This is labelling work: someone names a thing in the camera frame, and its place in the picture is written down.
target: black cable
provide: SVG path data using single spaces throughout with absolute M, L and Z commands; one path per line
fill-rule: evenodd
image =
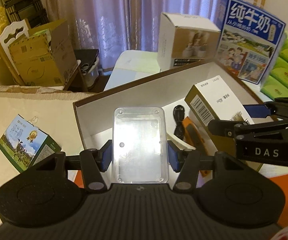
M 185 117 L 184 107 L 181 105 L 175 106 L 174 110 L 173 110 L 173 117 L 174 117 L 174 120 L 176 122 L 174 135 L 177 138 L 183 140 L 184 139 L 184 133 L 185 133 L 185 128 L 182 124 L 182 121 L 184 120 L 184 117 Z

